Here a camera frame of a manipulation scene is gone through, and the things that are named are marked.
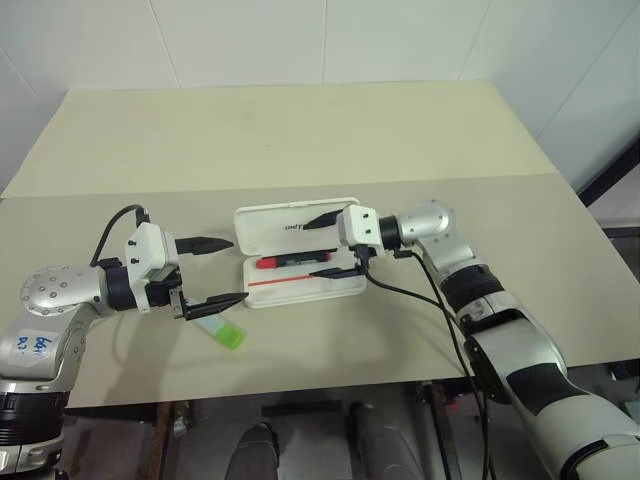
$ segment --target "metal frame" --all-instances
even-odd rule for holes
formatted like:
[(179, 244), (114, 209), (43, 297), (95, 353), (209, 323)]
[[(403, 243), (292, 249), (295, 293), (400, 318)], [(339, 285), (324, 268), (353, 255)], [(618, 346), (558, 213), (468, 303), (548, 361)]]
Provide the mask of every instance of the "metal frame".
[(623, 150), (610, 165), (598, 173), (589, 184), (583, 187), (578, 197), (584, 206), (588, 207), (638, 164), (640, 164), (640, 136)]

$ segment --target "black cable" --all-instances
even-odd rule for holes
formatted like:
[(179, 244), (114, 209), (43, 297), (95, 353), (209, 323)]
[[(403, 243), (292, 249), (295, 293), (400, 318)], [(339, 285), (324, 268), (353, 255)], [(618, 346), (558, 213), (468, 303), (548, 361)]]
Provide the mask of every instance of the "black cable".
[(429, 270), (427, 270), (427, 266), (425, 265), (422, 257), (415, 252), (411, 252), (411, 256), (413, 256), (413, 258), (415, 258), (420, 264), (420, 267), (422, 267), (422, 271), (427, 277), (427, 280), (429, 280), (429, 285), (431, 285), (431, 289), (433, 290), (433, 292), (436, 295), (436, 298), (438, 299), (438, 306), (440, 310), (442, 310), (442, 313), (444, 314), (445, 320), (447, 322), (447, 327), (449, 327), (449, 334), (451, 335), (453, 348), (456, 351), (456, 356), (458, 357), (458, 361), (460, 362), (460, 365), (462, 365), (462, 370), (464, 371), (464, 374), (467, 377), (467, 380), (469, 380), (469, 385), (471, 386), (471, 391), (473, 392), (473, 397), (476, 401), (476, 406), (478, 407), (478, 413), (480, 415), (480, 426), (482, 429), (482, 439), (484, 444), (482, 480), (486, 480), (487, 478), (487, 466), (488, 466), (489, 473), (491, 473), (491, 478), (493, 480), (496, 480), (497, 478), (496, 471), (493, 465), (493, 459), (491, 458), (491, 454), (489, 451), (490, 450), (489, 449), (489, 413), (488, 413), (487, 396), (486, 394), (483, 393), (484, 402), (481, 403), (478, 387), (476, 386), (476, 383), (473, 380), (473, 377), (471, 376), (471, 373), (469, 372), (469, 369), (467, 368), (466, 363), (464, 362), (462, 353), (460, 351), (460, 344), (458, 342), (457, 337), (455, 336), (455, 332), (453, 329), (453, 315), (451, 315), (451, 313), (449, 313), (449, 311), (447, 310), (447, 307), (445, 306), (444, 301), (442, 299), (442, 295), (440, 295), (440, 290), (438, 290), (438, 287), (436, 286), (436, 282), (433, 280), (433, 277), (429, 273)]
[(429, 273), (429, 271), (427, 270), (427, 266), (424, 264), (424, 261), (422, 260), (422, 258), (415, 252), (411, 252), (412, 256), (418, 260), (418, 263), (420, 263), (420, 266), (422, 267), (422, 270), (424, 271), (427, 279), (429, 280), (429, 283), (431, 285), (431, 288), (433, 289), (436, 298), (438, 299), (437, 301), (432, 300), (431, 298), (425, 297), (423, 295), (417, 294), (415, 292), (411, 292), (409, 290), (404, 290), (402, 288), (398, 288), (398, 287), (394, 287), (392, 285), (388, 285), (386, 283), (382, 283), (378, 280), (376, 280), (375, 278), (373, 278), (371, 276), (371, 273), (369, 272), (369, 268), (368, 268), (368, 264), (367, 262), (363, 262), (363, 272), (364, 272), (364, 276), (367, 278), (367, 280), (369, 280), (371, 283), (373, 283), (374, 285), (380, 287), (380, 288), (384, 288), (385, 290), (390, 290), (392, 292), (396, 292), (396, 293), (401, 293), (403, 295), (408, 295), (410, 297), (413, 298), (417, 298), (419, 300), (423, 300), (427, 303), (430, 303), (431, 305), (434, 305), (436, 307), (438, 307), (441, 311), (442, 314), (444, 315), (444, 318), (446, 320), (447, 323), (447, 328), (449, 329), (449, 335), (451, 336), (451, 341), (453, 342), (453, 348), (456, 352), (456, 357), (458, 358), (458, 361), (460, 362), (460, 365), (462, 367), (462, 370), (465, 374), (465, 377), (469, 380), (469, 385), (471, 386), (471, 390), (473, 392), (473, 396), (475, 398), (476, 401), (476, 405), (478, 407), (478, 412), (480, 415), (480, 419), (481, 419), (481, 428), (482, 428), (482, 436), (483, 436), (483, 441), (484, 441), (484, 465), (483, 465), (483, 472), (482, 472), (482, 479), (486, 480), (487, 479), (487, 474), (488, 472), (491, 473), (491, 477), (493, 478), (493, 480), (496, 480), (496, 474), (495, 474), (495, 468), (493, 466), (493, 460), (491, 459), (491, 455), (489, 452), (489, 419), (487, 416), (487, 408), (486, 408), (486, 404), (483, 405), (481, 400), (480, 400), (480, 393), (478, 391), (478, 387), (476, 386), (473, 377), (471, 376), (471, 373), (469, 372), (469, 369), (467, 368), (467, 364), (464, 361), (464, 357), (462, 356), (462, 351), (460, 349), (460, 343), (458, 342), (458, 339), (456, 337), (455, 334), (455, 330), (453, 328), (453, 315), (447, 310), (444, 301), (442, 299), (442, 295), (440, 295), (440, 291), (438, 290), (435, 281), (433, 280), (433, 278), (431, 277), (431, 274)]
[(109, 233), (111, 233), (111, 229), (113, 228), (113, 226), (116, 224), (118, 220), (120, 220), (120, 218), (123, 215), (133, 210), (136, 211), (136, 224), (139, 225), (140, 222), (142, 221), (149, 221), (149, 217), (145, 214), (144, 208), (140, 205), (136, 205), (136, 204), (128, 205), (124, 207), (122, 210), (120, 210), (119, 212), (117, 212), (111, 218), (111, 220), (109, 220), (109, 223), (107, 223), (107, 226), (104, 228), (104, 232), (102, 232), (102, 236), (98, 241), (98, 246), (96, 247), (96, 251), (93, 253), (93, 257), (91, 257), (91, 262), (89, 263), (91, 267), (95, 267), (98, 265), (100, 254), (102, 253), (102, 249), (104, 248), (104, 245), (107, 243), (107, 239), (109, 238)]
[(482, 458), (482, 480), (486, 480), (487, 472), (489, 471), (489, 461), (491, 459), (489, 454), (489, 402), (487, 399), (487, 393), (482, 392), (482, 404), (484, 405), (484, 415), (482, 415), (482, 441), (484, 443), (484, 455)]
[(378, 286), (380, 288), (384, 288), (385, 290), (391, 290), (392, 292), (396, 292), (396, 293), (402, 293), (404, 295), (409, 295), (410, 297), (417, 298), (418, 300), (423, 300), (423, 301), (425, 301), (427, 303), (430, 303), (434, 307), (440, 308), (440, 305), (438, 305), (438, 302), (436, 302), (435, 300), (432, 300), (432, 299), (430, 299), (428, 297), (425, 297), (423, 295), (419, 295), (419, 294), (414, 293), (414, 292), (410, 292), (409, 290), (403, 290), (402, 288), (394, 287), (392, 285), (387, 285), (386, 283), (382, 283), (382, 282), (376, 280), (369, 273), (368, 267), (364, 268), (364, 276), (367, 277), (367, 280), (369, 280), (371, 283), (373, 283), (374, 285), (376, 285), (376, 286)]

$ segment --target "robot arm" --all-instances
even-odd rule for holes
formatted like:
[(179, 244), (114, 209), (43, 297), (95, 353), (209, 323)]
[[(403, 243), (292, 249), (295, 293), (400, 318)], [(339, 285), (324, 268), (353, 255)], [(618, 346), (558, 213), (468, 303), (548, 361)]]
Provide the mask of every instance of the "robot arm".
[(640, 478), (640, 427), (567, 379), (553, 339), (473, 252), (453, 210), (431, 201), (378, 218), (375, 210), (352, 205), (336, 223), (356, 256), (362, 246), (378, 255), (401, 247), (422, 251), (455, 311), (478, 383), (493, 400), (513, 405), (553, 478)]
[(0, 338), (0, 475), (33, 471), (33, 478), (57, 478), (52, 467), (60, 458), (64, 407), (93, 320), (169, 304), (176, 318), (191, 320), (244, 299), (246, 293), (232, 293), (189, 305), (182, 294), (179, 254), (232, 245), (204, 237), (175, 240), (145, 215), (127, 241), (126, 266), (117, 258), (95, 258), (95, 266), (32, 274), (21, 290), (18, 319)]

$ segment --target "green eraser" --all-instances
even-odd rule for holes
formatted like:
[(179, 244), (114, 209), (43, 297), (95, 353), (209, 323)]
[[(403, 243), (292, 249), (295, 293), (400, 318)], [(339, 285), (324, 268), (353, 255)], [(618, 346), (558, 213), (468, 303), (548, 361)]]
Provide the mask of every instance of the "green eraser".
[(244, 330), (227, 322), (220, 315), (197, 318), (193, 322), (230, 350), (238, 348), (246, 336)]

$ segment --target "person's leg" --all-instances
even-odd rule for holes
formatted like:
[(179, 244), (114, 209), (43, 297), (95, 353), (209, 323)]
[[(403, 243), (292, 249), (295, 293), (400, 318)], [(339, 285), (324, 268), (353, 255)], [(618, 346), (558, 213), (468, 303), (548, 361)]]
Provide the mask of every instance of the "person's leg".
[(231, 456), (225, 480), (277, 480), (278, 446), (266, 423), (244, 432)]
[(368, 480), (424, 480), (400, 431), (370, 405), (352, 409), (358, 452)]

